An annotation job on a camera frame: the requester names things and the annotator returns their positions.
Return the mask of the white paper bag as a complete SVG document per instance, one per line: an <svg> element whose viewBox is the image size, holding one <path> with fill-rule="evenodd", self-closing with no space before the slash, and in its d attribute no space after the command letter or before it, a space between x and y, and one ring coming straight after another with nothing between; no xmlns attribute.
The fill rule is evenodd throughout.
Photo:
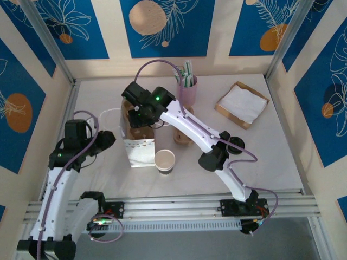
<svg viewBox="0 0 347 260"><path fill-rule="evenodd" d="M155 165L155 138L141 140L125 139L125 134L121 127L121 107L102 111L99 115L99 122L102 128L107 131L114 132L120 130L121 138L132 168Z"/></svg>

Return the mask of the black white paper cup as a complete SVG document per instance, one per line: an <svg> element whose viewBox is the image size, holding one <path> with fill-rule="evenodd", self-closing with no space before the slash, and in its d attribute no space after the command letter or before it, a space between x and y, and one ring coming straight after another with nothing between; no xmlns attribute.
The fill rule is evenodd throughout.
<svg viewBox="0 0 347 260"><path fill-rule="evenodd" d="M172 151L162 149L155 154L154 163L161 174L168 175L174 169L176 157Z"/></svg>

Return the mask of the pink cylindrical holder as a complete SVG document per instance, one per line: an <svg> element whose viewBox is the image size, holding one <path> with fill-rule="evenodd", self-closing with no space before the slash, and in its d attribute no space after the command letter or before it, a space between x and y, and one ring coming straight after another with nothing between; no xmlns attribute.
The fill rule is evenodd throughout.
<svg viewBox="0 0 347 260"><path fill-rule="evenodd" d="M191 107L195 104L196 101L196 93L197 93L197 77L196 75L193 75L194 79L194 85L192 87L184 87L183 88L183 99L181 100L179 97L179 92L181 90L181 87L179 83L176 86L176 99L180 101L180 103L185 107Z"/></svg>

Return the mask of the black plastic cup lid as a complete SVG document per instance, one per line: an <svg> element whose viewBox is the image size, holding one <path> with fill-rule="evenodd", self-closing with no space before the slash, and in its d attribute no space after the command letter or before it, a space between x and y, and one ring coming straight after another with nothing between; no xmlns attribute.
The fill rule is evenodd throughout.
<svg viewBox="0 0 347 260"><path fill-rule="evenodd" d="M245 148L245 143L244 141L239 138L238 136L232 136L230 137L229 139L229 142L236 145L237 147L241 147L242 149ZM242 153L241 150L239 150L238 148L235 148L233 146L228 146L227 147L227 151L230 153L230 154L234 154L234 155L239 155Z"/></svg>

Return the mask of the aluminium side rail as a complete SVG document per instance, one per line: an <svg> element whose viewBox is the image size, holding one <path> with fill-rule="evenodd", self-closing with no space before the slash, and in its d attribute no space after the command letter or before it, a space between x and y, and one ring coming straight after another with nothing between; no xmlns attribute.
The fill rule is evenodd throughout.
<svg viewBox="0 0 347 260"><path fill-rule="evenodd" d="M76 106L76 101L78 98L80 83L81 83L80 80L75 80L75 82L72 86L72 89L69 93L69 97L67 100L67 104L65 106L63 118L61 120L59 132L58 132L58 135L56 138L56 143L58 143L64 137L64 125L65 125L66 121L72 117L72 115L75 111L75 106ZM46 175L43 179L41 190L40 190L40 193L38 195L38 201L39 202L41 202L43 200L44 194L46 192L46 187L48 184L48 171L49 171L49 169L47 169L47 171L46 171Z"/></svg>
<svg viewBox="0 0 347 260"><path fill-rule="evenodd" d="M303 113L292 90L283 90L276 79L267 79L266 82L298 169L304 192L312 194L307 177L307 166L310 163L301 157L308 135Z"/></svg>

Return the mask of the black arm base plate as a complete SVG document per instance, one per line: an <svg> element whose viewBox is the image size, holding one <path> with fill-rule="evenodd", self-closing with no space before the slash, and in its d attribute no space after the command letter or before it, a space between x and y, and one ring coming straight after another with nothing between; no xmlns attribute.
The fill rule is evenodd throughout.
<svg viewBox="0 0 347 260"><path fill-rule="evenodd" d="M101 203L92 198L85 198L77 202L70 217L72 220L92 219L97 215L110 215L118 219L123 218L124 202Z"/></svg>
<svg viewBox="0 0 347 260"><path fill-rule="evenodd" d="M235 199L220 200L218 210L223 217L267 217L269 208L266 199L257 199L254 203L244 203Z"/></svg>

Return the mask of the aluminium frame rail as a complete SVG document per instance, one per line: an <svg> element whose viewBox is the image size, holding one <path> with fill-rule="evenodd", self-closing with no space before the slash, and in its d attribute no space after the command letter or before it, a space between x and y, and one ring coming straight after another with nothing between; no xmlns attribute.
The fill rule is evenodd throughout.
<svg viewBox="0 0 347 260"><path fill-rule="evenodd" d="M275 191L277 208L272 218L319 217L318 203L313 195L301 190ZM159 221L221 219L221 200L232 199L230 193L188 196L112 198L108 203L123 202L124 221Z"/></svg>

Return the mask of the aluminium frame post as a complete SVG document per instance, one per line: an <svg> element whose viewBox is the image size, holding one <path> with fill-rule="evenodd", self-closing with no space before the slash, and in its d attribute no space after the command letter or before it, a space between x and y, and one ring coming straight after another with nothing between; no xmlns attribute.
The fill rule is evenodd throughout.
<svg viewBox="0 0 347 260"><path fill-rule="evenodd" d="M75 83L75 78L69 70L62 52L56 44L41 15L39 14L36 6L31 0L18 0L18 2L20 3L20 6L30 24L33 26L36 34L43 43L45 49L47 50L57 67L62 71L63 76L73 86Z"/></svg>
<svg viewBox="0 0 347 260"><path fill-rule="evenodd" d="M268 82L274 72L276 71L279 63L282 61L283 57L288 51L291 43L293 42L298 30L300 29L306 15L309 13L314 0L300 0L298 8L294 12L291 21L289 22L287 29L274 52L273 58L270 62L268 69L264 75L265 81Z"/></svg>

